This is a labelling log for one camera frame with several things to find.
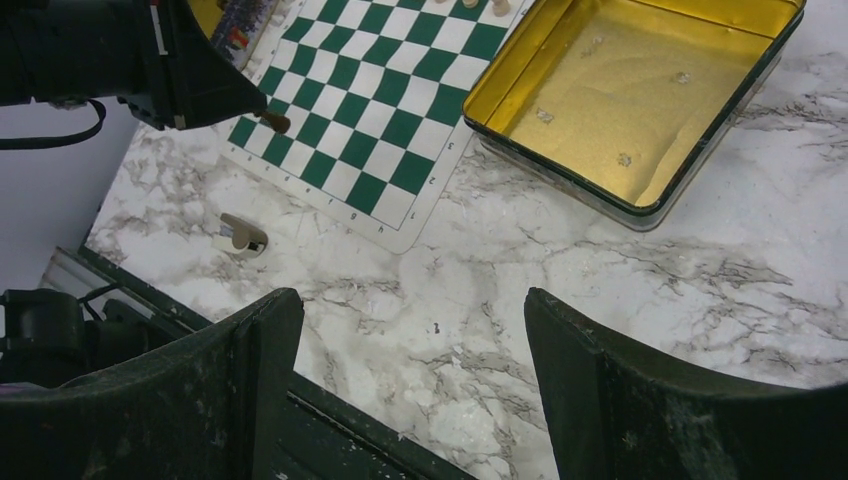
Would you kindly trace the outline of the dark chess piece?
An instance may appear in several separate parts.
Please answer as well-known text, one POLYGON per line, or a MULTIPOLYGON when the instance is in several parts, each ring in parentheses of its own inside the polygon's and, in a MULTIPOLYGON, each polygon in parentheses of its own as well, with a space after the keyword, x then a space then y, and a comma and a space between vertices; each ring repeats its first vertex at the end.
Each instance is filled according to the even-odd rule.
POLYGON ((291 121, 285 115, 271 111, 263 111, 258 117, 277 134, 285 135, 291 127, 291 121))

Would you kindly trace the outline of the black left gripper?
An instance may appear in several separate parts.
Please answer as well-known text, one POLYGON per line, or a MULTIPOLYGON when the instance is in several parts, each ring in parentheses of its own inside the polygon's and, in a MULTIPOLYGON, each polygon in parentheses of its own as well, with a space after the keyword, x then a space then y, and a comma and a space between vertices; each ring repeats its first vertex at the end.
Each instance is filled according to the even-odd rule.
POLYGON ((157 129, 267 109, 266 95, 214 49, 186 1, 2 2, 2 105, 106 97, 157 129))

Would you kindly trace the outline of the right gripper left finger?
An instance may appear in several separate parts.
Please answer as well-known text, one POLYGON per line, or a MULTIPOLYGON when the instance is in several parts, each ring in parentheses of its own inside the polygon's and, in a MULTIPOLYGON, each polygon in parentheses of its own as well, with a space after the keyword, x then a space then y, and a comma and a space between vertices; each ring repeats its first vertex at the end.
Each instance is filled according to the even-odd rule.
POLYGON ((291 288, 155 349, 49 289, 3 293, 5 479, 272 479, 304 320, 291 288))

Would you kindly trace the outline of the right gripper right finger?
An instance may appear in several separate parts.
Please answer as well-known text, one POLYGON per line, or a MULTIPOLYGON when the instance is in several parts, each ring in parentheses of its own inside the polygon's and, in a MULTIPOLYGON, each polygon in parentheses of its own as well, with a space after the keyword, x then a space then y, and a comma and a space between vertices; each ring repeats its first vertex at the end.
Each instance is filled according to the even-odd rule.
POLYGON ((533 287, 524 320, 563 479, 843 479, 847 388, 680 360, 533 287))

